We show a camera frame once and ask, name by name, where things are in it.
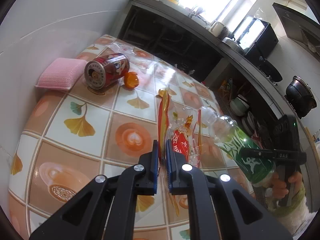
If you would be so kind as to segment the green label plastic bottle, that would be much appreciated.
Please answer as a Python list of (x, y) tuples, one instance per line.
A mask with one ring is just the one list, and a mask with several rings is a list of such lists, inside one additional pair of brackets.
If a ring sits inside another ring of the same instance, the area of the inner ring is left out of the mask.
[(201, 123), (207, 126), (214, 144), (238, 165), (254, 187), (266, 187), (269, 184), (276, 169), (274, 161), (246, 157), (240, 152), (244, 148), (260, 150), (260, 147), (247, 136), (235, 120), (219, 115), (210, 107), (202, 107)]

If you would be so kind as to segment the red snack wrapper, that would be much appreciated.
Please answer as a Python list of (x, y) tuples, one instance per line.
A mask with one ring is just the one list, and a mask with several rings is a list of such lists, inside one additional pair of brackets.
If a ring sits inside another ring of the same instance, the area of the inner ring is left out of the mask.
[(181, 154), (187, 163), (199, 167), (202, 153), (202, 111), (176, 106), (172, 100), (174, 91), (170, 88), (158, 90), (161, 99), (158, 108), (158, 142), (159, 160), (167, 170), (167, 194), (176, 217), (180, 209), (187, 209), (187, 197), (176, 197), (171, 194), (176, 173), (174, 160), (170, 153)]

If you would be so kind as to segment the pink scouring sponge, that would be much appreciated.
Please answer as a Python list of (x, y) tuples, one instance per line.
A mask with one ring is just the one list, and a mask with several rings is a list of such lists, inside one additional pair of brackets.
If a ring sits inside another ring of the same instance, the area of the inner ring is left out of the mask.
[(35, 87), (70, 90), (84, 73), (86, 64), (85, 60), (57, 58), (41, 74)]

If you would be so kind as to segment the dark kitchen counter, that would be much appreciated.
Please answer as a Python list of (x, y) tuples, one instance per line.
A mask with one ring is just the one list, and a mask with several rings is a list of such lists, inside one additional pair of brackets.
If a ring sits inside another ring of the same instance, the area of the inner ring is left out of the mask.
[(179, 25), (211, 46), (223, 57), (227, 58), (228, 61), (239, 72), (241, 72), (242, 75), (245, 76), (255, 88), (260, 88), (263, 93), (266, 94), (264, 100), (269, 106), (274, 105), (272, 111), (274, 111), (278, 118), (285, 114), (297, 116), (297, 113), (287, 101), (285, 96), (280, 93), (278, 87), (274, 85), (271, 80), (264, 75), (263, 72), (249, 62), (248, 59), (244, 58), (238, 52), (232, 50), (229, 46), (227, 46), (227, 44), (220, 41), (203, 26), (196, 23), (182, 12), (163, 2), (155, 0), (129, 0), (125, 7), (123, 7), (118, 14), (112, 27), (111, 35), (116, 37), (120, 36), (120, 31), (132, 6), (150, 11)]

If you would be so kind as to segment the green fluffy sleeve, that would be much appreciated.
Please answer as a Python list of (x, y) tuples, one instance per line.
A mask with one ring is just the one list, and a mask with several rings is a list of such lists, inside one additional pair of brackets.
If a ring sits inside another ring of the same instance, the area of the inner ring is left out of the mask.
[(253, 187), (255, 199), (266, 208), (274, 217), (281, 218), (289, 215), (305, 215), (309, 212), (306, 204), (305, 186), (302, 183), (299, 191), (292, 197), (289, 206), (280, 206), (280, 200), (274, 197), (265, 197), (266, 188)]

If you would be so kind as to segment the black cooking pot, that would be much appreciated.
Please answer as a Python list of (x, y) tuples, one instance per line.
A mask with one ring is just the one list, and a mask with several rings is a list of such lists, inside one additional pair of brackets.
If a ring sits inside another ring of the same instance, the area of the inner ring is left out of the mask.
[(285, 91), (285, 98), (301, 119), (317, 107), (317, 102), (309, 85), (299, 76), (294, 76)]

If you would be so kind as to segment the stack of bowls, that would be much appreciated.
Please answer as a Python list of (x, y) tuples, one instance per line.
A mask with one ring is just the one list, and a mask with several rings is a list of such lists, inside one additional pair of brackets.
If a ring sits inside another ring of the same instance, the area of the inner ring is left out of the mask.
[(250, 111), (250, 106), (248, 100), (238, 94), (229, 104), (231, 112), (236, 115), (240, 120), (240, 126), (244, 132), (249, 136), (253, 136), (258, 128), (258, 122)]

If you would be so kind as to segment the black wok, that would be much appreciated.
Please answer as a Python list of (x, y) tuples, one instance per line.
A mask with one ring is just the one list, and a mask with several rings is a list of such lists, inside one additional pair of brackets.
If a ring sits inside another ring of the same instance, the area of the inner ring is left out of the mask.
[(283, 80), (280, 72), (267, 59), (259, 57), (259, 69), (268, 77), (273, 83), (278, 83)]

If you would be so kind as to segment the black microwave oven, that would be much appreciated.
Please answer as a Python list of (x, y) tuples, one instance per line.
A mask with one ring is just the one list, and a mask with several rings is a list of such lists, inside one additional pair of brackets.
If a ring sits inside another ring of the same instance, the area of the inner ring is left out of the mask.
[(253, 65), (260, 65), (260, 58), (267, 59), (279, 42), (270, 23), (246, 16), (232, 32), (232, 38), (244, 51), (244, 57)]

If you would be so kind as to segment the range hood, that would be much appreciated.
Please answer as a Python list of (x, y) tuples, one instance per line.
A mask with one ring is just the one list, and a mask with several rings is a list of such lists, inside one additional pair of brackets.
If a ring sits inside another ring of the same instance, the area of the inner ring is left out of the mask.
[(319, 24), (308, 16), (279, 3), (273, 3), (288, 38), (319, 60)]

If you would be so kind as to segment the orange peel piece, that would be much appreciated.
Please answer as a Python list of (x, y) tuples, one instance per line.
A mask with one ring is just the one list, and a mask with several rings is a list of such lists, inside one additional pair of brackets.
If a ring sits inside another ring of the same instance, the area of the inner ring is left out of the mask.
[(134, 89), (139, 86), (139, 78), (136, 72), (127, 72), (124, 75), (124, 85), (127, 89)]

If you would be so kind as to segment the white mug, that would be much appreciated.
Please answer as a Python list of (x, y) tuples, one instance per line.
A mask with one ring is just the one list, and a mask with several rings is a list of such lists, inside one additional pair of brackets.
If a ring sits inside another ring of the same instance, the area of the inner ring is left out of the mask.
[(221, 31), (223, 30), (223, 28), (225, 27), (225, 25), (221, 22), (214, 22), (213, 25), (210, 28), (210, 32), (215, 36), (218, 37), (221, 33)]

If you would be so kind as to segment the red drink can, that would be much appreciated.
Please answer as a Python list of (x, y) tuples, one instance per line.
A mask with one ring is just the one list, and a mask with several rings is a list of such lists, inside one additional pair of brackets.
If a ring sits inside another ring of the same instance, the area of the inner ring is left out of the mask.
[(96, 57), (86, 64), (84, 77), (89, 87), (103, 89), (124, 77), (129, 71), (128, 58), (122, 53)]

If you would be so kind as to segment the clear crumpled plastic wrap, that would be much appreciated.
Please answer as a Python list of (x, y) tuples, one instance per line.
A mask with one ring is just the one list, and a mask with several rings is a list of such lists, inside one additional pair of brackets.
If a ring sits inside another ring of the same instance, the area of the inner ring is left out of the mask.
[(106, 47), (112, 50), (114, 53), (124, 54), (132, 67), (137, 67), (148, 71), (157, 66), (152, 54), (136, 46), (121, 43), (119, 40), (117, 40), (116, 42), (108, 44)]

